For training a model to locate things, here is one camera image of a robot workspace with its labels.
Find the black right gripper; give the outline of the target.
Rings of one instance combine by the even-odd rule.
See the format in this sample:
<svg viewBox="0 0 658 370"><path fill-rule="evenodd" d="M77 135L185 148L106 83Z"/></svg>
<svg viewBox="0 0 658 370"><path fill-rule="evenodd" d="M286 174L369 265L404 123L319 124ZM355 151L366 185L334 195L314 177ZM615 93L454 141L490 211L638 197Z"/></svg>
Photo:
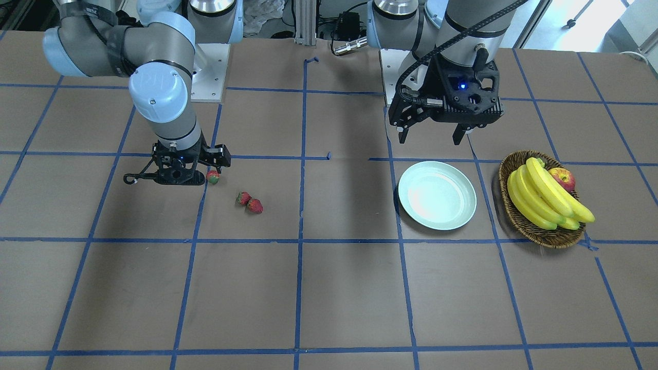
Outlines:
<svg viewBox="0 0 658 370"><path fill-rule="evenodd" d="M198 164L210 166L212 171L221 175L223 167L231 166L232 157L223 145L208 146L198 141L185 150L165 147L162 143L154 144L151 161L140 173L127 173L124 183L134 184L139 179L152 180L162 185L200 186L206 182L206 175L196 169Z"/></svg>

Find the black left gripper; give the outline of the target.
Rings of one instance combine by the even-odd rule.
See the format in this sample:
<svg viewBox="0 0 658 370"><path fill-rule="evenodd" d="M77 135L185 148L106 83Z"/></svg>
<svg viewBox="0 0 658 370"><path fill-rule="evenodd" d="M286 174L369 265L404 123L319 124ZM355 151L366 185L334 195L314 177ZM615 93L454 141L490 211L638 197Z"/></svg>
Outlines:
<svg viewBox="0 0 658 370"><path fill-rule="evenodd" d="M442 107L411 104L393 98L389 109L389 123L398 127L398 141L404 144L409 127L425 119L456 123L452 134L454 145L460 145L466 134L475 127L484 128L504 115L499 97L500 71L494 60L475 72L472 66L460 66L442 55L430 59L421 87L403 86L403 91L426 103L440 101Z"/></svg>

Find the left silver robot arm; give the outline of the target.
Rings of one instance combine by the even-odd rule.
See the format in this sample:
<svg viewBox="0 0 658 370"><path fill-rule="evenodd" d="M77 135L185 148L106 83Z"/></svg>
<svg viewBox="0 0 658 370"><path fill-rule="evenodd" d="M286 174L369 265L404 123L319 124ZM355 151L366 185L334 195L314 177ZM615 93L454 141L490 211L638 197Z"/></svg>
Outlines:
<svg viewBox="0 0 658 370"><path fill-rule="evenodd" d="M369 1L368 44L403 50L388 117L405 143L430 119L466 133L504 115L495 56L522 1Z"/></svg>

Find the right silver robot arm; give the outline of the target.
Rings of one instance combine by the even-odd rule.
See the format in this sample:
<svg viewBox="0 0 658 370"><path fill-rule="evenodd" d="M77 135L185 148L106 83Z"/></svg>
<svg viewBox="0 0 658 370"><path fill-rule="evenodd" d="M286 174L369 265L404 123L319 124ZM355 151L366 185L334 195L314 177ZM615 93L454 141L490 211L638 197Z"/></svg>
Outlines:
<svg viewBox="0 0 658 370"><path fill-rule="evenodd" d="M231 165L225 145L209 146L191 104L200 44L235 44L244 34L242 1L139 1L139 21L121 18L117 1L56 1L57 27L46 30L43 51L65 77L129 80L134 107L157 136L150 163L157 169L124 175L162 185L199 186L202 164Z"/></svg>

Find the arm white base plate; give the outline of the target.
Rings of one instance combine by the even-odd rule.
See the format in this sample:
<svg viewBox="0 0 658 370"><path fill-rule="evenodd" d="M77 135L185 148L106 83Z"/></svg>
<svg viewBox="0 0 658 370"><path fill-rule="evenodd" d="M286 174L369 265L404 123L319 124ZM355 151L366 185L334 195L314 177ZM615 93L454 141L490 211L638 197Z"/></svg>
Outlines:
<svg viewBox="0 0 658 370"><path fill-rule="evenodd" d="M221 103L228 72L229 44L196 44L191 101Z"/></svg>
<svg viewBox="0 0 658 370"><path fill-rule="evenodd" d="M385 87L386 107L392 104L395 95L395 85L399 76L416 60L410 51L397 49L381 49L380 63L383 86ZM412 72L403 82L404 86L418 91L425 82L428 66L421 65Z"/></svg>

